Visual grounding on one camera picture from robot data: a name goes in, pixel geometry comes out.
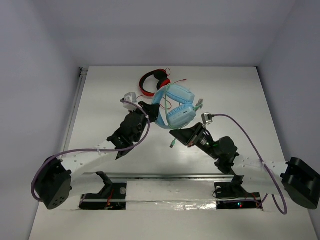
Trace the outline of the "light blue headphones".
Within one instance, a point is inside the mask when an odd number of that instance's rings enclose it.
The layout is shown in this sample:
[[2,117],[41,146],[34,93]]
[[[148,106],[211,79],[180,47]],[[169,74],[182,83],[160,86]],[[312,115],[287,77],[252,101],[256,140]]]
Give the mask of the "light blue headphones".
[[171,100],[175,103],[172,109],[164,110],[164,117],[159,112],[155,123],[165,130],[177,130],[185,127],[196,117],[194,106],[195,95],[187,88],[178,84],[168,84],[158,90],[152,104],[160,104],[162,100]]

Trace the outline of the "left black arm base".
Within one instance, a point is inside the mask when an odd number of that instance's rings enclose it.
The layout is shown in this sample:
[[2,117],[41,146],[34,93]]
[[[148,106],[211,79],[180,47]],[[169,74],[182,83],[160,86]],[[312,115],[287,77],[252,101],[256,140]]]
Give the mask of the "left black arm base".
[[80,198],[81,210],[126,210],[126,182],[112,182],[102,171],[96,174],[103,181],[103,188],[98,193],[86,193]]

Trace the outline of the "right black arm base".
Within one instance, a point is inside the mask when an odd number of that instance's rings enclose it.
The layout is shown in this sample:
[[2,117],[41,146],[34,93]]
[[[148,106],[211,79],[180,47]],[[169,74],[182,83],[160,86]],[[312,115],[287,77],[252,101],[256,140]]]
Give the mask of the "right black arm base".
[[244,176],[235,175],[229,182],[215,182],[212,197],[218,210],[263,209],[268,195],[248,192],[243,188]]

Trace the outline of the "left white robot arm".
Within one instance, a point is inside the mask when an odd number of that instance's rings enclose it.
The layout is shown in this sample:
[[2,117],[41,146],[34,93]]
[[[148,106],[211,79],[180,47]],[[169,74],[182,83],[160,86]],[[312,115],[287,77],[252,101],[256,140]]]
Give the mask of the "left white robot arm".
[[90,183],[81,180],[82,175],[127,155],[146,139],[151,124],[158,119],[158,103],[141,101],[132,106],[120,127],[98,146],[67,150],[47,158],[31,182],[32,197],[53,210],[69,198],[88,196]]

